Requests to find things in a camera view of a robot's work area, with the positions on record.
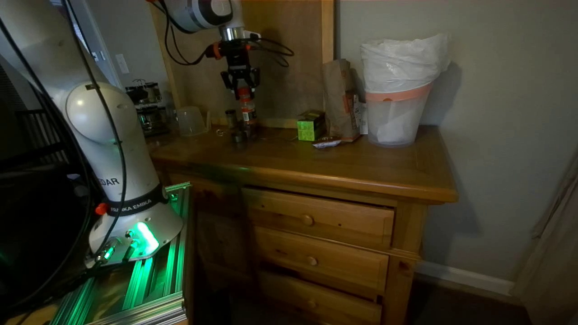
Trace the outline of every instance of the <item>green cube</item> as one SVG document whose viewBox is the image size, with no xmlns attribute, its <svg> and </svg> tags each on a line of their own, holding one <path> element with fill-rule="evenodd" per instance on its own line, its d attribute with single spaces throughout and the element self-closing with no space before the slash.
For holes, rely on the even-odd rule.
<svg viewBox="0 0 578 325">
<path fill-rule="evenodd" d="M 302 141 L 315 141 L 326 131 L 325 113 L 319 110 L 308 110 L 299 116 L 297 121 L 298 138 Z"/>
</svg>

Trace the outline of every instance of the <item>white trash bag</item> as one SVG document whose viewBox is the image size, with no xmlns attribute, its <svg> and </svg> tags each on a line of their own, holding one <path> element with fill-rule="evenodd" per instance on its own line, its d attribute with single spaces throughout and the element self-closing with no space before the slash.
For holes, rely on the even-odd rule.
<svg viewBox="0 0 578 325">
<path fill-rule="evenodd" d="M 448 34 L 415 40 L 371 40 L 361 45 L 367 93 L 398 93 L 422 87 L 447 69 Z"/>
</svg>

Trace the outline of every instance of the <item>drawer knob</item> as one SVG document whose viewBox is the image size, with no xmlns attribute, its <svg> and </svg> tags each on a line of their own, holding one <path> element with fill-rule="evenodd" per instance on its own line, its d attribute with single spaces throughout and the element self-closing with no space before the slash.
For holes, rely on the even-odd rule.
<svg viewBox="0 0 578 325">
<path fill-rule="evenodd" d="M 307 256 L 307 262 L 309 263 L 309 265 L 311 265 L 312 267 L 317 266 L 317 259 L 313 256 Z"/>
<path fill-rule="evenodd" d="M 313 217 L 311 217 L 310 215 L 303 215 L 301 217 L 301 220 L 303 221 L 303 224 L 306 226 L 312 226 L 315 223 L 315 220 L 313 220 Z"/>
<path fill-rule="evenodd" d="M 307 300 L 307 306 L 309 306 L 309 308 L 313 309 L 313 308 L 317 307 L 317 303 L 315 302 L 315 300 L 309 299 L 309 300 Z"/>
</svg>

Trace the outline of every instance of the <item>green led light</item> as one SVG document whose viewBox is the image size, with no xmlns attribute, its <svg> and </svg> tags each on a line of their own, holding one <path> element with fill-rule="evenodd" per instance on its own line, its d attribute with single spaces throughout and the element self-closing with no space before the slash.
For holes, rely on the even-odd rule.
<svg viewBox="0 0 578 325">
<path fill-rule="evenodd" d="M 111 246 L 106 250 L 106 253 L 104 255 L 105 260 L 108 260 L 111 257 L 112 253 L 114 253 L 114 246 Z"/>
<path fill-rule="evenodd" d="M 142 248 L 144 255 L 149 255 L 158 248 L 158 240 L 154 237 L 153 233 L 145 223 L 137 223 L 136 231 L 140 235 L 139 238 L 143 240 Z"/>
</svg>

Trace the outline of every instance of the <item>curtain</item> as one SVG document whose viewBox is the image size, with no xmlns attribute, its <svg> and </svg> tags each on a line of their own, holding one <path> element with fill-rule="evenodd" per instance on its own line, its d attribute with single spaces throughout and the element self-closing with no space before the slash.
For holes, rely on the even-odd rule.
<svg viewBox="0 0 578 325">
<path fill-rule="evenodd" d="M 578 312 L 578 158 L 532 233 L 512 294 L 534 325 L 569 324 Z"/>
</svg>

